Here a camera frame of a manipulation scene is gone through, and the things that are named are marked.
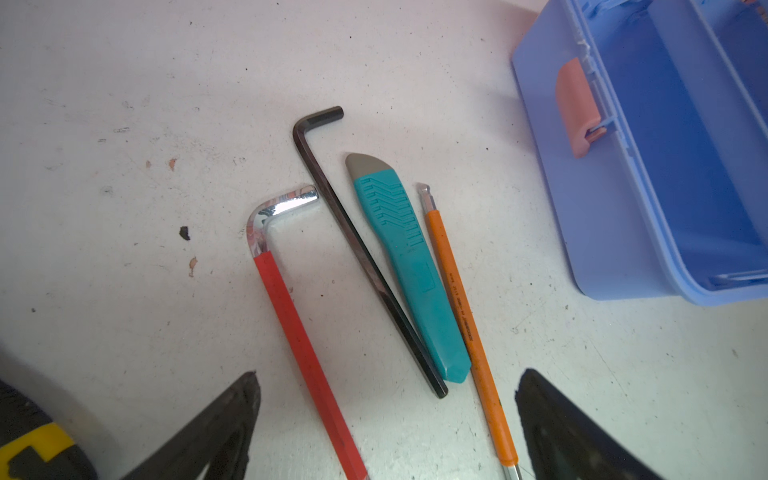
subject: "teal utility knife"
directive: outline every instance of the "teal utility knife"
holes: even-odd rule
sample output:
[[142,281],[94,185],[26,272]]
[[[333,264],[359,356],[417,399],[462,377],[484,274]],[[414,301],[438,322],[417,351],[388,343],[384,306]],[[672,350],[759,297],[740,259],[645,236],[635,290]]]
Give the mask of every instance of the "teal utility knife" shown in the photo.
[[392,167],[376,157],[349,154],[346,167],[442,378],[464,382],[472,364],[406,189]]

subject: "orange screwdriver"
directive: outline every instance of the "orange screwdriver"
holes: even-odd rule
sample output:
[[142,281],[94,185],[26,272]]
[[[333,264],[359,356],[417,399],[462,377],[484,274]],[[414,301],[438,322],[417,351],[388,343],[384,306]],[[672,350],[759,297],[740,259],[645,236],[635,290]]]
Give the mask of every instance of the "orange screwdriver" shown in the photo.
[[422,199],[422,206],[424,207],[429,234],[432,237],[432,244],[435,246],[435,252],[442,267],[445,289],[448,290],[448,298],[451,301],[451,307],[456,316],[458,328],[462,331],[464,343],[467,346],[467,352],[472,361],[472,378],[475,380],[475,388],[477,388],[480,395],[480,403],[485,413],[485,421],[491,429],[491,437],[493,438],[493,445],[496,447],[496,455],[504,466],[504,475],[507,479],[517,478],[522,480],[520,467],[518,467],[518,453],[515,450],[515,443],[512,441],[507,418],[502,408],[502,401],[498,397],[496,384],[493,382],[491,367],[488,366],[488,359],[485,358],[485,351],[480,342],[475,318],[469,309],[467,293],[464,291],[462,279],[458,275],[458,267],[456,266],[456,260],[453,258],[448,236],[445,234],[445,227],[442,224],[440,212],[435,206],[435,199],[432,198],[432,194],[429,192],[429,185],[416,184],[416,186]]

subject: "red handle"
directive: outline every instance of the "red handle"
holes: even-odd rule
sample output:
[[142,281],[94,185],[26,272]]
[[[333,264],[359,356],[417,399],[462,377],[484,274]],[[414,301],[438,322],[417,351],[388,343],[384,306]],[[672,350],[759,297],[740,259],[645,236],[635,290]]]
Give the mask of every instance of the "red handle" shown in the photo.
[[349,428],[344,422],[339,405],[333,397],[331,387],[328,385],[326,375],[312,348],[310,338],[306,335],[304,325],[301,323],[299,313],[293,305],[283,276],[277,269],[272,252],[264,252],[254,258],[259,269],[261,280],[264,282],[266,292],[270,295],[272,306],[275,308],[277,318],[283,326],[293,357],[299,364],[301,375],[304,377],[307,388],[310,389],[312,400],[315,402],[317,412],[326,426],[326,432],[331,438],[336,455],[339,456],[341,466],[348,480],[365,480],[368,478],[366,466],[362,463],[360,453],[357,451],[355,441]]

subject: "toolbox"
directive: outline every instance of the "toolbox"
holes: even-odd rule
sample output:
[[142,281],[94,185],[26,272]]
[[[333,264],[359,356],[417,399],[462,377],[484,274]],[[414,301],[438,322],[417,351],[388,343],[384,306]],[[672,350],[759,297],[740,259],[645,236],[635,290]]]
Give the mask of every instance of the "toolbox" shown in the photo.
[[584,294],[768,297],[759,2],[550,0],[512,65]]

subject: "pink latch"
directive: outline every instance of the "pink latch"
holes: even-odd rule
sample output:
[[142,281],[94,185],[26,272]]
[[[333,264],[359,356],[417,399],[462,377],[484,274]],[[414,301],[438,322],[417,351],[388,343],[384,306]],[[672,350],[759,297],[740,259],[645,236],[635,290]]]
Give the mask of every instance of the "pink latch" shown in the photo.
[[605,135],[607,129],[596,128],[602,119],[578,58],[563,65],[558,72],[554,96],[574,156],[582,158],[589,152],[590,144]]

